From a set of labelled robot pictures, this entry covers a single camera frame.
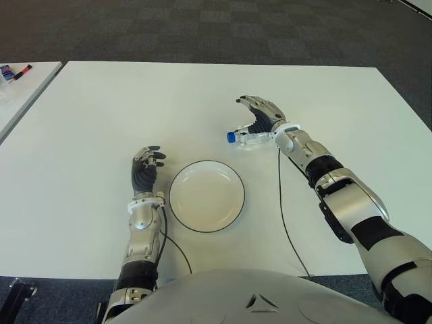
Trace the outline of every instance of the table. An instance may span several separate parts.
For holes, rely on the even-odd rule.
[[[230,165],[244,182],[244,208],[221,232],[192,232],[167,208],[169,234],[194,271],[304,275],[282,227],[277,150],[226,141],[254,120],[235,103],[243,94],[278,105],[383,199],[392,224],[432,247],[432,134],[375,68],[71,61],[0,146],[0,275],[116,278],[129,239],[131,161],[148,145],[167,155],[155,185],[166,197],[176,173],[203,159]],[[364,273],[287,159],[281,177],[288,231],[310,273]],[[168,242],[160,277],[187,272]]]
[[[11,84],[0,80],[0,144],[61,67],[61,62],[0,63],[0,66],[6,64],[15,74],[28,64],[33,68]]]

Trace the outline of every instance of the water bottle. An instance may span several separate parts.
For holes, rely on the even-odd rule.
[[[269,142],[273,138],[273,133],[241,133],[241,132],[228,132],[227,140],[230,144],[256,145]]]

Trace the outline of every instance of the wire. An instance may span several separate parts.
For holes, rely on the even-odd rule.
[[[182,255],[183,255],[183,257],[184,257],[184,260],[185,260],[186,263],[188,264],[189,272],[190,272],[190,274],[192,274],[192,268],[190,267],[190,263],[189,263],[188,257],[186,256],[186,254],[184,254],[182,248],[180,248],[179,245],[178,245],[177,243],[175,243],[174,240],[173,240],[172,238],[170,238],[167,234],[163,233],[163,232],[162,232],[162,229],[161,229],[161,234],[162,234],[163,236],[165,236],[168,240],[170,240],[170,241],[172,242],[172,244],[174,244],[175,247],[178,248],[178,250],[180,251],[180,253],[182,253]]]
[[[164,223],[165,223],[165,233],[167,233],[168,232],[168,221],[167,221],[167,213],[165,212],[165,207],[162,207],[162,212],[163,212],[163,220],[164,220]],[[170,240],[175,245],[176,248],[179,249],[180,253],[182,253],[184,259],[186,260],[186,263],[188,264],[189,272],[190,272],[190,274],[192,274],[192,268],[190,266],[188,257],[186,256],[186,254],[184,254],[182,248],[180,248],[179,245],[177,243],[175,243],[172,238],[170,238],[167,234],[165,234],[164,232],[162,232],[162,229],[160,231],[161,231],[161,234],[163,235],[163,241],[162,241],[162,246],[161,246],[161,249],[159,251],[159,254],[158,254],[158,256],[157,256],[157,258],[155,260],[156,268],[157,268],[157,266],[159,264],[159,261],[161,260],[161,256],[162,256],[163,250],[165,249],[165,243],[166,243],[166,241],[168,239],[168,240]]]
[[[279,180],[279,207],[281,209],[281,216],[282,216],[282,223],[283,223],[283,228],[285,229],[285,233],[286,236],[288,237],[288,240],[290,241],[291,247],[294,250],[294,253],[296,253],[296,256],[298,258],[298,260],[300,261],[300,263],[303,266],[303,269],[306,271],[306,274],[308,276],[308,279],[310,281],[312,281],[312,277],[309,274],[308,269],[306,268],[306,266],[304,265],[302,258],[300,258],[300,255],[298,255],[296,248],[294,247],[294,245],[292,244],[291,241],[291,237],[288,233],[288,230],[286,229],[286,224],[285,224],[285,219],[284,219],[284,211],[282,210],[282,187],[281,187],[281,149],[279,149],[279,152],[277,154],[277,178]]]
[[[165,207],[164,206],[162,206],[161,208],[162,208],[162,212],[163,212],[163,220],[165,221],[165,233],[167,233],[168,232],[167,213],[165,212]],[[165,248],[165,243],[166,242],[167,242],[167,236],[164,235],[163,236],[163,241],[162,241],[161,249],[160,249],[159,254],[157,255],[157,258],[155,260],[156,269],[157,269],[157,266],[159,265],[159,261],[161,260],[162,252],[163,252],[163,249]]]

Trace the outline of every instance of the red marker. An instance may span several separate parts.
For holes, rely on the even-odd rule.
[[[16,80],[18,80],[19,78],[21,78],[24,74],[26,74],[31,68],[33,68],[30,64],[28,64],[25,68],[24,68],[24,70],[22,70],[20,73],[17,73],[14,77],[13,77],[13,79],[16,81]]]

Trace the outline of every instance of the floor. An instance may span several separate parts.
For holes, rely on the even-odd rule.
[[[21,0],[0,61],[373,66],[432,128],[432,21],[385,0]],[[11,278],[0,277],[0,305]],[[366,275],[314,281],[378,309]],[[16,323],[92,323],[113,281],[38,279]]]

